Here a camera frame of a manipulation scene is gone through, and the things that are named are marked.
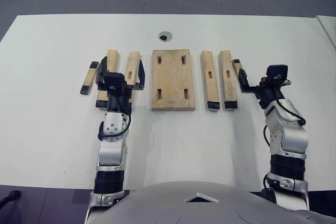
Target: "wooden base board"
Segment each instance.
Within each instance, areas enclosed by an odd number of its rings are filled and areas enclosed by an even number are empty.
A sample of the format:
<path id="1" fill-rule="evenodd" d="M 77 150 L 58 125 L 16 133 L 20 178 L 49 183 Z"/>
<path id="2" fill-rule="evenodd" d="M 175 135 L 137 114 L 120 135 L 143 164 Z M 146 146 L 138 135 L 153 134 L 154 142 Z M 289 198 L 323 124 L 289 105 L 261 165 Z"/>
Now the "wooden base board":
<path id="1" fill-rule="evenodd" d="M 154 50 L 152 110 L 195 110 L 189 50 Z"/>

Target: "wood grain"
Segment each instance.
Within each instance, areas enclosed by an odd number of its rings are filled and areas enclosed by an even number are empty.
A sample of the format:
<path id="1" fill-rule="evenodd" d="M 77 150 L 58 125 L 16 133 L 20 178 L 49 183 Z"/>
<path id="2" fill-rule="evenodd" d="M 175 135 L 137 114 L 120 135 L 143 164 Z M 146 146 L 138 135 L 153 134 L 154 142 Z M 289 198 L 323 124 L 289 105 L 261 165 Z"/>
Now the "wood grain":
<path id="1" fill-rule="evenodd" d="M 128 85 L 134 85 L 137 79 L 138 67 L 140 61 L 140 53 L 130 52 L 127 59 L 127 66 L 125 71 L 125 81 Z"/>
<path id="2" fill-rule="evenodd" d="M 115 72 L 117 69 L 119 54 L 116 50 L 108 49 L 107 53 L 107 72 Z M 105 109 L 107 108 L 107 92 L 99 90 L 96 100 L 96 107 Z"/>
<path id="3" fill-rule="evenodd" d="M 240 63 L 240 60 L 236 59 L 232 61 L 233 69 L 235 70 L 237 80 L 239 81 L 239 71 L 240 69 L 243 69 L 242 64 Z"/>
<path id="4" fill-rule="evenodd" d="M 152 110 L 195 110 L 189 50 L 154 50 Z"/>
<path id="5" fill-rule="evenodd" d="M 99 62 L 93 61 L 90 65 L 90 68 L 88 70 L 88 73 L 85 77 L 84 83 L 82 85 L 82 88 L 80 90 L 81 94 L 89 94 L 93 80 L 96 78 L 96 72 L 97 68 L 99 67 Z"/>
<path id="6" fill-rule="evenodd" d="M 214 57 L 210 51 L 202 51 L 203 77 L 205 86 L 206 103 L 209 110 L 219 110 L 219 96 L 217 89 Z"/>
<path id="7" fill-rule="evenodd" d="M 220 71 L 222 78 L 222 92 L 224 106 L 227 110 L 237 108 L 236 88 L 233 82 L 233 70 L 231 63 L 231 53 L 229 50 L 221 51 L 219 54 Z"/>

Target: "wooden stick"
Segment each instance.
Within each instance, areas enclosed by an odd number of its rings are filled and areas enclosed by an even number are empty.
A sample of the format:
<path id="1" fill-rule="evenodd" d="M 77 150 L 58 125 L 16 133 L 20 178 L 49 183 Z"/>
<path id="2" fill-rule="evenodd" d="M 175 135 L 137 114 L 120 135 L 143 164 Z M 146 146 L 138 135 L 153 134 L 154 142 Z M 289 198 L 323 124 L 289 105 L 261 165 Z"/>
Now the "wooden stick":
<path id="1" fill-rule="evenodd" d="M 140 53 L 138 51 L 130 52 L 130 54 L 128 55 L 127 66 L 125 71 L 125 81 L 127 82 L 128 85 L 134 85 L 136 82 L 139 61 L 140 61 Z"/>
<path id="2" fill-rule="evenodd" d="M 233 70 L 231 63 L 231 53 L 230 51 L 221 51 L 219 54 L 222 85 L 223 85 L 223 97 L 224 106 L 227 110 L 236 109 L 237 105 L 237 95 L 236 88 L 233 82 Z"/>
<path id="3" fill-rule="evenodd" d="M 119 59 L 118 51 L 107 50 L 107 72 L 115 72 L 117 68 L 117 63 Z M 104 90 L 99 90 L 96 100 L 96 107 L 106 109 L 107 108 L 107 92 Z"/>
<path id="4" fill-rule="evenodd" d="M 236 59 L 236 60 L 232 60 L 232 65 L 233 65 L 233 68 L 235 70 L 237 80 L 239 81 L 239 71 L 240 71 L 240 69 L 243 69 L 242 64 L 240 64 L 239 59 Z"/>
<path id="5" fill-rule="evenodd" d="M 96 77 L 96 72 L 97 72 L 98 66 L 99 66 L 99 62 L 97 62 L 97 61 L 93 61 L 91 63 L 90 68 L 88 70 L 88 73 L 87 73 L 87 75 L 85 77 L 85 81 L 83 83 L 83 86 L 82 86 L 82 88 L 80 90 L 81 94 L 89 94 L 90 93 L 93 80 Z"/>
<path id="6" fill-rule="evenodd" d="M 217 111 L 220 109 L 214 57 L 212 52 L 202 52 L 203 76 L 206 94 L 206 103 L 209 110 Z"/>

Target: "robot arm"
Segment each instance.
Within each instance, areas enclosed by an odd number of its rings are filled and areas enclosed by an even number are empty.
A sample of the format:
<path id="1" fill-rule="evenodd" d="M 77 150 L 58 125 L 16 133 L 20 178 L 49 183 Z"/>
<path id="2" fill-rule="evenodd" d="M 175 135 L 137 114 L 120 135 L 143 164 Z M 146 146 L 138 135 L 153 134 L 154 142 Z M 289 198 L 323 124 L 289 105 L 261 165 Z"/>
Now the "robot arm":
<path id="1" fill-rule="evenodd" d="M 282 95 L 280 88 L 290 85 L 288 67 L 272 65 L 259 86 L 250 87 L 245 71 L 240 68 L 238 78 L 243 93 L 254 93 L 264 109 L 266 126 L 264 137 L 270 146 L 271 167 L 264 178 L 262 197 L 290 210 L 309 210 L 308 183 L 304 180 L 308 134 L 306 121 L 294 105 Z M 270 142 L 265 130 L 269 128 Z"/>
<path id="2" fill-rule="evenodd" d="M 139 62 L 140 83 L 127 85 L 121 73 L 107 72 L 106 57 L 97 71 L 96 83 L 99 90 L 108 94 L 107 111 L 99 127 L 101 141 L 97 158 L 97 173 L 94 189 L 90 194 L 85 223 L 90 223 L 101 212 L 124 197 L 123 181 L 127 157 L 126 138 L 131 124 L 132 90 L 143 90 L 144 70 Z"/>

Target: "white table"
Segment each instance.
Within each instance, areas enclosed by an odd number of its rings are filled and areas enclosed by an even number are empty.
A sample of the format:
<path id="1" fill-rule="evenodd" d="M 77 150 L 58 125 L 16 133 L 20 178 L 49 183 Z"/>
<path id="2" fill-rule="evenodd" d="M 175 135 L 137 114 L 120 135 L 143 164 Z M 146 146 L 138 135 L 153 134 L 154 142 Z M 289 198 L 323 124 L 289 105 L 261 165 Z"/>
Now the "white table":
<path id="1" fill-rule="evenodd" d="M 172 41 L 158 40 L 165 30 Z M 183 48 L 192 56 L 196 110 L 152 112 L 152 50 Z M 270 154 L 258 101 L 237 84 L 236 111 L 213 113 L 204 103 L 202 50 L 213 52 L 217 69 L 220 50 L 231 50 L 251 85 L 269 65 L 289 66 L 293 84 L 282 90 L 307 120 L 309 189 L 336 189 L 336 57 L 319 22 L 210 15 L 18 16 L 0 43 L 0 184 L 93 188 L 104 112 L 95 108 L 96 88 L 79 91 L 107 49 L 118 50 L 120 72 L 128 53 L 140 51 L 146 72 L 127 139 L 125 188 L 204 180 L 261 189 Z"/>
<path id="2" fill-rule="evenodd" d="M 336 48 L 336 17 L 316 16 L 331 43 Z"/>

